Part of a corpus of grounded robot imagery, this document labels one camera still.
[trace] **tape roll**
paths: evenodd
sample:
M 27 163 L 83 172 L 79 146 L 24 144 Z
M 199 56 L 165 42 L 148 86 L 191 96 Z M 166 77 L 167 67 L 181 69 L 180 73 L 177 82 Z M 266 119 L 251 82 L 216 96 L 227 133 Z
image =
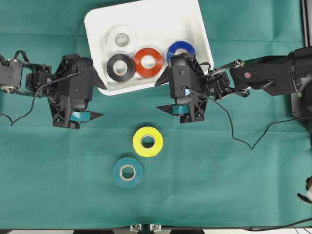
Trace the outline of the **tape roll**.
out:
M 126 82 L 135 75 L 136 65 L 129 56 L 116 54 L 108 60 L 106 70 L 112 80 Z
M 172 56 L 175 56 L 181 53 L 186 53 L 186 52 L 191 55 L 196 55 L 196 51 L 191 44 L 185 41 L 178 41 L 176 43 L 173 43 L 169 47 L 168 52 L 167 52 L 167 63 L 170 64 L 170 58 Z
M 129 176 L 125 173 L 127 169 L 132 170 Z M 141 182 L 142 178 L 142 166 L 134 158 L 122 158 L 113 167 L 113 179 L 122 188 L 133 188 Z
M 150 148 L 143 146 L 142 141 L 145 137 L 151 137 L 154 144 Z M 142 157 L 154 157 L 157 155 L 163 146 L 163 138 L 156 128 L 153 127 L 143 127 L 137 130 L 133 136 L 132 140 L 134 150 Z
M 162 69 L 163 58 L 159 51 L 153 48 L 144 48 L 134 57 L 136 71 L 144 78 L 156 76 Z
M 137 34 L 129 26 L 117 26 L 109 32 L 107 44 L 113 53 L 130 54 L 137 48 Z

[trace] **table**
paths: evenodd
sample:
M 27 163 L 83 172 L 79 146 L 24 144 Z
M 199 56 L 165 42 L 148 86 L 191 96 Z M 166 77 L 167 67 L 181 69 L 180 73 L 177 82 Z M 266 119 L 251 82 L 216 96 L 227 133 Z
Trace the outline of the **table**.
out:
M 121 2 L 129 1 L 2 0 L 0 53 L 12 58 L 23 49 L 31 62 L 54 69 L 62 55 L 90 56 L 85 14 Z M 303 46 L 297 0 L 199 2 L 215 67 Z M 248 98 L 232 96 L 222 104 L 235 135 L 254 142 L 268 123 L 290 117 L 289 101 L 252 90 Z M 1 93 L 0 111 L 16 118 L 30 102 Z M 52 127 L 44 98 L 14 127 L 1 117 L 0 228 L 275 226 L 311 216 L 311 207 L 296 197 L 311 173 L 309 134 L 299 123 L 272 127 L 250 151 L 231 140 L 227 117 L 213 103 L 206 120 L 192 124 L 156 108 L 168 103 L 167 85 L 117 96 L 95 88 L 89 109 L 105 115 L 78 131 Z M 142 125 L 163 134 L 156 157 L 133 150 L 132 136 Z M 143 166 L 144 179 L 134 189 L 121 189 L 112 179 L 113 165 L 125 156 Z

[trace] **blue tape roll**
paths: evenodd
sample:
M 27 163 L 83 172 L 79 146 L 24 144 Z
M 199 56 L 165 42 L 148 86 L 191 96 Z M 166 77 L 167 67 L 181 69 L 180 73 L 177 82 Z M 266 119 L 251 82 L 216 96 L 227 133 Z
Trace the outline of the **blue tape roll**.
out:
M 176 43 L 173 43 L 169 49 L 168 49 L 168 52 L 167 52 L 167 63 L 169 64 L 170 63 L 170 58 L 172 56 L 175 55 L 175 52 L 178 50 L 178 49 L 184 49 L 186 50 L 189 54 L 191 55 L 196 55 L 196 51 L 194 49 L 194 47 L 192 47 L 191 44 L 185 42 L 185 41 L 178 41 Z
M 180 115 L 180 114 L 186 114 L 189 113 L 189 107 L 188 106 L 178 106 L 178 105 L 173 105 L 172 106 L 172 113 L 174 115 Z
M 130 167 L 134 170 L 132 178 L 123 177 L 122 170 Z M 122 188 L 133 188 L 138 185 L 143 178 L 143 169 L 141 164 L 133 158 L 125 157 L 119 160 L 113 167 L 113 178 L 115 183 Z

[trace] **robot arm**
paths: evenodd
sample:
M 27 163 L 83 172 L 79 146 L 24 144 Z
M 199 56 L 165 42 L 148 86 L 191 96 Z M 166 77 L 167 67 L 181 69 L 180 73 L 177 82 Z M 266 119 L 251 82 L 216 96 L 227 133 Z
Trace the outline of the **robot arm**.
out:
M 19 54 L 22 54 L 24 61 L 18 60 Z M 27 91 L 20 89 L 24 68 L 31 71 L 26 75 Z M 17 51 L 12 60 L 5 60 L 0 55 L 1 90 L 33 96 L 31 110 L 36 97 L 47 97 L 53 126 L 79 129 L 80 123 L 102 116 L 102 113 L 86 111 L 88 103 L 92 100 L 94 85 L 106 89 L 90 58 L 76 54 L 65 55 L 56 72 L 52 74 L 51 66 L 30 63 L 24 51 Z M 12 121 L 11 125 L 27 116 L 31 110 Z
M 205 74 L 196 57 L 180 54 L 171 58 L 155 86 L 169 83 L 175 103 L 158 106 L 162 111 L 179 116 L 180 123 L 203 121 L 208 99 L 222 99 L 229 94 L 242 97 L 250 89 L 263 89 L 270 95 L 291 94 L 303 87 L 302 78 L 312 75 L 312 47 L 290 52 L 287 56 L 265 56 L 248 61 L 237 60 Z M 235 87 L 230 87 L 229 70 Z

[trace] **cable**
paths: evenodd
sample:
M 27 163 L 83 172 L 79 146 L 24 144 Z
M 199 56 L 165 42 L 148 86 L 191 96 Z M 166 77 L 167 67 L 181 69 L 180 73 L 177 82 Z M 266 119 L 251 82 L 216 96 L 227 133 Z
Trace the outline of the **cable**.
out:
M 35 104 L 36 97 L 37 97 L 37 95 L 38 95 L 38 93 L 40 92 L 41 89 L 43 89 L 44 87 L 47 87 L 47 86 L 49 86 L 49 85 L 51 85 L 51 84 L 60 82 L 60 81 L 62 81 L 62 80 L 65 80 L 65 79 L 67 79 L 67 78 L 70 78 L 70 77 L 73 77 L 73 76 L 76 76 L 76 75 L 80 75 L 79 72 L 78 72 L 78 73 L 75 72 L 75 73 L 69 74 L 69 75 L 66 76 L 66 77 L 63 77 L 63 78 L 60 78 L 60 79 L 56 79 L 56 80 L 54 80 L 54 81 L 52 81 L 52 82 L 50 82 L 50 83 L 47 83 L 47 84 L 41 86 L 40 88 L 38 88 L 38 90 L 35 92 L 35 95 L 34 95 L 34 97 L 33 97 L 33 101 L 32 101 L 32 103 L 31 103 L 30 110 L 29 110 L 26 114 L 24 114 L 24 115 L 22 115 L 21 117 L 15 119 L 15 120 L 11 123 L 11 126 L 13 126 L 17 121 L 21 120 L 22 118 L 25 118 L 26 116 L 28 116 L 28 115 L 32 112 L 32 110 L 33 110 L 33 108 L 34 108 L 34 104 Z
M 265 129 L 264 133 L 261 135 L 261 137 L 256 141 L 256 143 L 251 146 L 249 143 L 247 143 L 246 141 L 242 140 L 242 139 L 239 139 L 239 138 L 236 138 L 234 137 L 234 128 L 233 128 L 233 122 L 232 122 L 232 118 L 231 118 L 231 115 L 230 113 L 228 112 L 227 109 L 225 109 L 225 107 L 223 107 L 219 102 L 217 102 L 216 100 L 212 99 L 211 97 L 209 96 L 206 96 L 206 95 L 203 95 L 201 93 L 198 93 L 198 92 L 195 92 L 193 90 L 190 90 L 191 93 L 194 93 L 194 94 L 197 94 L 197 95 L 200 95 L 202 97 L 205 97 L 205 98 L 208 98 L 210 101 L 214 102 L 215 104 L 217 104 L 222 110 L 224 110 L 224 112 L 227 114 L 228 118 L 229 118 L 229 122 L 230 122 L 230 126 L 231 126 L 231 132 L 232 132 L 232 138 L 234 140 L 237 140 L 237 141 L 240 141 L 242 143 L 244 143 L 245 145 L 247 145 L 250 150 L 253 150 L 255 148 L 255 146 L 259 143 L 259 141 L 264 137 L 264 135 L 267 133 L 267 131 L 269 130 L 269 128 L 272 126 L 272 125 L 275 125 L 275 124 L 278 124 L 278 123 L 286 123 L 286 122 L 291 122 L 291 121 L 296 121 L 296 120 L 305 120 L 305 119 L 312 119 L 312 117 L 302 117 L 302 118 L 293 118 L 293 119 L 289 119 L 289 120 L 283 120 L 283 121 L 277 121 L 277 122 L 273 122 L 273 123 L 270 123 L 267 128 Z
M 26 54 L 26 52 L 23 51 L 23 50 L 17 50 L 17 51 L 15 52 L 15 55 L 14 55 L 14 59 L 15 59 L 15 60 L 18 60 L 19 54 L 21 54 L 21 55 L 23 56 L 23 59 L 24 59 L 25 62 L 29 62 L 28 57 L 27 57 L 27 54 Z
M 5 58 L 4 58 L 4 56 L 1 55 L 1 54 L 0 54 L 0 63 L 1 63 L 2 65 L 5 64 Z
M 297 224 L 306 223 L 306 222 L 309 222 L 309 221 L 312 221 L 312 218 L 303 219 L 303 220 L 300 220 L 298 222 L 287 224 L 287 225 L 284 225 L 284 226 L 277 226 L 277 227 L 272 227 L 272 228 L 259 228 L 259 229 L 252 229 L 252 228 L 250 228 L 250 229 L 245 229 L 245 230 L 251 231 L 251 232 L 261 232 L 261 231 L 277 230 L 277 229 L 282 229 L 282 228 L 291 228 L 291 227 L 294 227 Z
M 309 232 L 307 229 L 303 228 L 306 232 L 308 232 L 309 234 L 312 234 L 311 232 Z
M 11 117 L 9 117 L 7 114 L 0 113 L 0 116 L 5 116 L 5 117 L 7 117 L 7 118 L 10 120 L 11 124 L 12 124 L 13 121 L 12 121 Z

